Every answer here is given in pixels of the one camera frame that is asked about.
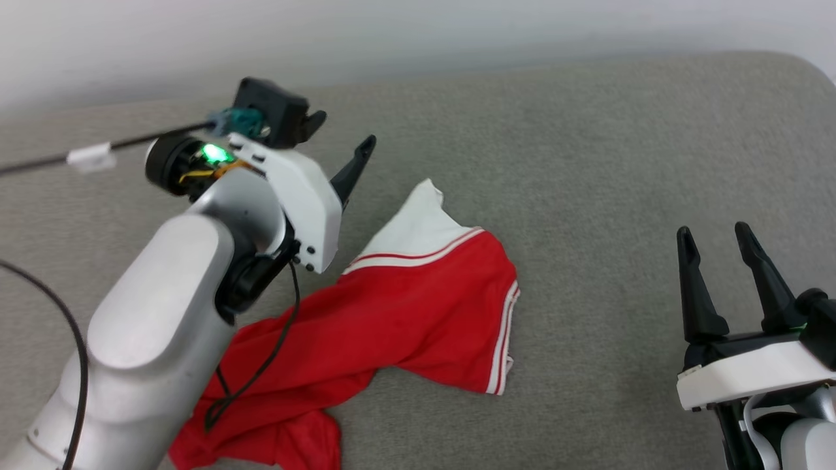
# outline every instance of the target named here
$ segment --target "white cable clip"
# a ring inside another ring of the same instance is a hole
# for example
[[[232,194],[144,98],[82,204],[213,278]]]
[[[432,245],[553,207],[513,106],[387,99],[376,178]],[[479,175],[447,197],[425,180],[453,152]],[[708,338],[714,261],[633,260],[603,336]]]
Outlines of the white cable clip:
[[[110,153],[110,142],[105,142],[70,151],[67,165],[83,174],[110,170],[116,167],[116,156]]]

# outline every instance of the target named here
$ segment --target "red stripe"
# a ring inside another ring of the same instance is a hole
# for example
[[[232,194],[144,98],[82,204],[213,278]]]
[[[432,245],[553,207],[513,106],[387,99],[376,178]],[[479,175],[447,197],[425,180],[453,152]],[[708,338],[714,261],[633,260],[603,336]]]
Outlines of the red stripe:
[[[447,245],[445,245],[444,248],[442,248],[438,251],[432,252],[432,253],[421,254],[421,255],[408,255],[408,254],[398,254],[398,253],[372,253],[372,254],[367,254],[367,255],[364,255],[364,256],[361,256],[361,257],[355,259],[354,261],[351,262],[351,264],[349,264],[349,268],[351,268],[351,266],[353,266],[357,262],[363,261],[365,259],[370,259],[370,258],[401,258],[401,259],[429,258],[430,256],[434,256],[434,255],[437,255],[438,253],[443,252],[444,250],[448,249],[452,245],[456,244],[456,242],[458,242],[459,240],[463,239],[464,237],[467,237],[468,235],[470,235],[471,233],[474,233],[477,230],[482,230],[482,229],[479,228],[479,227],[474,227],[474,228],[468,230],[467,232],[464,232],[459,237],[453,239],[453,241],[449,242]]]

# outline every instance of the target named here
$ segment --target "white stripe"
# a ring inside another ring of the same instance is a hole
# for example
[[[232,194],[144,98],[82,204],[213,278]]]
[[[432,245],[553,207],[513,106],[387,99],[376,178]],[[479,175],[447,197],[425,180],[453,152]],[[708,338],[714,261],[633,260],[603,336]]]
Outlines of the white stripe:
[[[368,268],[371,266],[393,266],[400,268],[414,268],[415,266],[423,266],[425,264],[433,263],[435,261],[438,261],[439,259],[444,258],[446,255],[450,254],[451,251],[461,246],[464,242],[470,240],[471,238],[475,237],[476,235],[482,232],[484,232],[484,230],[482,229],[473,230],[472,232],[468,233],[465,237],[456,240],[455,243],[440,251],[439,253],[433,254],[431,256],[425,256],[423,258],[393,258],[388,256],[375,256],[373,258],[361,259],[358,262],[348,266],[345,269],[345,271],[343,271],[343,275],[351,273],[352,271],[356,271],[358,269]]]
[[[508,371],[506,369],[508,365],[508,361],[511,358],[508,357],[508,343],[511,342],[511,317],[514,314],[514,304],[519,299],[520,291],[518,290],[516,294],[514,294],[514,298],[511,299],[511,304],[508,305],[508,326],[505,328],[505,340],[503,341],[504,346],[502,347],[502,358],[500,359],[500,366],[502,370],[500,371],[499,376],[499,391],[497,391],[497,395],[501,395],[505,391],[505,379],[507,377]]]
[[[502,370],[502,366],[500,365],[499,361],[500,359],[505,360],[505,358],[502,357],[502,342],[505,340],[505,332],[508,327],[508,311],[511,307],[511,302],[516,291],[517,281],[514,281],[514,283],[511,284],[511,288],[508,290],[508,293],[505,294],[505,304],[502,306],[502,318],[500,319],[499,323],[499,334],[497,335],[497,343],[493,346],[493,361],[491,363],[491,375],[487,381],[487,390],[485,390],[485,393],[497,393],[497,387],[499,386],[499,374]]]

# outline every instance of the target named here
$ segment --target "green led light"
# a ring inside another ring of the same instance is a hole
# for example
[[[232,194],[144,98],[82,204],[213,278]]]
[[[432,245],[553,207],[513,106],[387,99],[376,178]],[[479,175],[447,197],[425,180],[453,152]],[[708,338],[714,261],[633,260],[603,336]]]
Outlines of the green led light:
[[[203,152],[203,158],[205,158],[209,163],[221,163],[224,161],[235,160],[235,157],[230,155],[229,152],[214,144],[204,145],[201,148],[201,151]]]

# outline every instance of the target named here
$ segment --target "white wall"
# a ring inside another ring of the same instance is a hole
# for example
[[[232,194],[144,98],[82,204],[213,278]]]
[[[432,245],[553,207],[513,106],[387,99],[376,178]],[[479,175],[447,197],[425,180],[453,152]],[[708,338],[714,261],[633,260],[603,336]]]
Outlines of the white wall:
[[[232,92],[723,49],[836,76],[834,0],[2,0],[0,118]]]

